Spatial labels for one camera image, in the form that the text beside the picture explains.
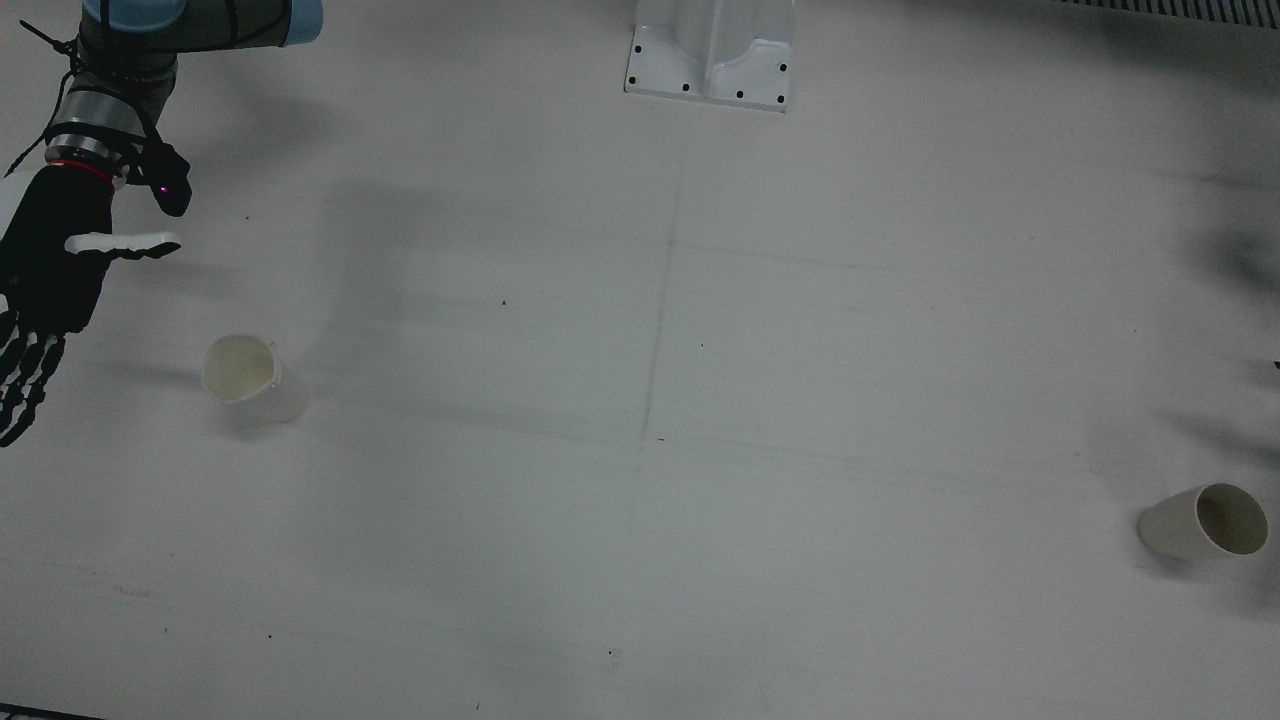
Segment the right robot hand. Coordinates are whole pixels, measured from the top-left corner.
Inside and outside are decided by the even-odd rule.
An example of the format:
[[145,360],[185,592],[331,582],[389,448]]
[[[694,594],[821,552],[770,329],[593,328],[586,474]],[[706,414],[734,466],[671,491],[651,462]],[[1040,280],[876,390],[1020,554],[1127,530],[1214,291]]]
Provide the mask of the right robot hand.
[[3,446],[35,423],[67,340],[90,323],[115,260],[160,259],[173,233],[114,234],[114,184],[76,163],[3,179]]

